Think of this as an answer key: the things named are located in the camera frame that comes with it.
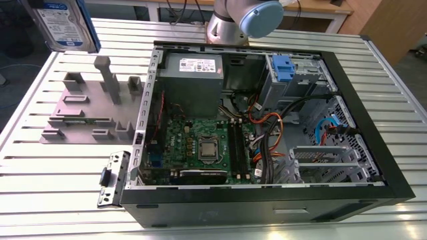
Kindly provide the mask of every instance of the motherboard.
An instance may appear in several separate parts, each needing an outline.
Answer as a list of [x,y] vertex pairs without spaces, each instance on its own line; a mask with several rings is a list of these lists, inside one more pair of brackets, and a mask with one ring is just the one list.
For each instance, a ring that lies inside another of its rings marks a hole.
[[169,119],[162,153],[149,152],[141,169],[144,184],[249,184],[252,137],[253,125],[241,120]]

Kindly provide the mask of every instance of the cpu socket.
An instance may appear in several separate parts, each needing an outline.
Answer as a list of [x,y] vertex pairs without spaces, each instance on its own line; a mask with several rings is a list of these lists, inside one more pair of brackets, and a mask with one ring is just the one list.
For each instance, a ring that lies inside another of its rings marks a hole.
[[204,164],[212,164],[218,160],[218,141],[216,138],[198,139],[198,160]]

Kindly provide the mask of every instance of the desk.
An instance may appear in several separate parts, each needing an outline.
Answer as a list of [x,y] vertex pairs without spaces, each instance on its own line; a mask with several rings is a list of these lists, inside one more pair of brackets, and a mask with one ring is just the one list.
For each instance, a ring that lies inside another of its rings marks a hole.
[[[168,8],[165,0],[85,0],[90,4],[112,4],[112,5],[126,5],[140,6],[148,8],[149,21],[158,22],[158,8]],[[174,9],[184,7],[184,0],[169,0],[170,6]],[[214,0],[198,0],[200,9],[205,11],[213,11]],[[336,34],[340,30],[346,15],[353,13],[352,8],[344,1],[341,6],[329,4],[328,0],[300,0],[301,6],[301,18],[314,19],[329,19],[330,23],[326,27],[325,33]],[[185,9],[197,10],[194,0],[186,1]],[[284,16],[294,17],[296,11],[298,10],[297,3],[292,3],[284,7]]]
[[341,222],[142,229],[122,209],[97,209],[109,154],[130,145],[39,144],[59,100],[65,71],[100,81],[96,55],[109,56],[118,81],[145,80],[153,40],[205,42],[205,28],[93,19],[98,54],[53,52],[0,134],[0,237],[84,240],[427,239],[427,114],[369,41],[356,35],[276,30],[252,46],[334,52],[416,198]]

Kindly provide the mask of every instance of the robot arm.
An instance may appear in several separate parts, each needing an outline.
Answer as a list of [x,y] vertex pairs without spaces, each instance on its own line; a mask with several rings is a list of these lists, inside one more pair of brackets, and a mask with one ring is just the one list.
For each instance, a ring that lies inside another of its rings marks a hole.
[[278,26],[282,6],[277,0],[216,0],[206,26],[206,38],[213,44],[242,45],[261,38]]

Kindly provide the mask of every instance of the open computer tower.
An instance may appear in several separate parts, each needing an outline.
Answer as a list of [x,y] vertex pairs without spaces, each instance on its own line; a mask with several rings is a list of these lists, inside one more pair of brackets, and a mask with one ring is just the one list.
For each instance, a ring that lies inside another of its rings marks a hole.
[[100,184],[145,228],[340,221],[414,197],[332,52],[174,42]]

